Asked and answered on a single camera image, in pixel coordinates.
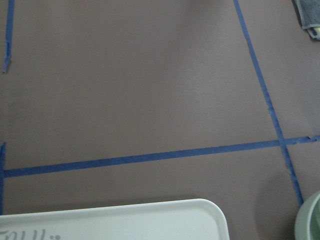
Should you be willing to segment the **light green bowl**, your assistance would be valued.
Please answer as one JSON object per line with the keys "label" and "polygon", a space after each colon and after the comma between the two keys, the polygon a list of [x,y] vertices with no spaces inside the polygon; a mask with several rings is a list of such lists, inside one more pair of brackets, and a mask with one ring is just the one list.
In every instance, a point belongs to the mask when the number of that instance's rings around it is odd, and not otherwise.
{"label": "light green bowl", "polygon": [[310,196],[300,207],[294,225],[296,240],[320,239],[320,192]]}

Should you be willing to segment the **white bear tray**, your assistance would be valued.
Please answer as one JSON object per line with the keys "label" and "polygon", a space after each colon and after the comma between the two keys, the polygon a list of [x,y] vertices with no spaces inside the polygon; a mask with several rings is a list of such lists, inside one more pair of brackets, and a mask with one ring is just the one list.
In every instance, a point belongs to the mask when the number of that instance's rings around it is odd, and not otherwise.
{"label": "white bear tray", "polygon": [[228,240],[225,215],[206,199],[3,215],[2,240]]}

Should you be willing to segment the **grey folded cloth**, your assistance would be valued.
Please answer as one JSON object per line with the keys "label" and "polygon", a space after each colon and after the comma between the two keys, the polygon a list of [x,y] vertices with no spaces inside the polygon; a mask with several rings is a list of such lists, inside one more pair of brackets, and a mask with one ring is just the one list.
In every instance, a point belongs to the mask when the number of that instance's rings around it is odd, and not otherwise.
{"label": "grey folded cloth", "polygon": [[319,0],[295,0],[294,1],[301,21],[301,28],[308,32],[309,36],[320,40],[320,1]]}

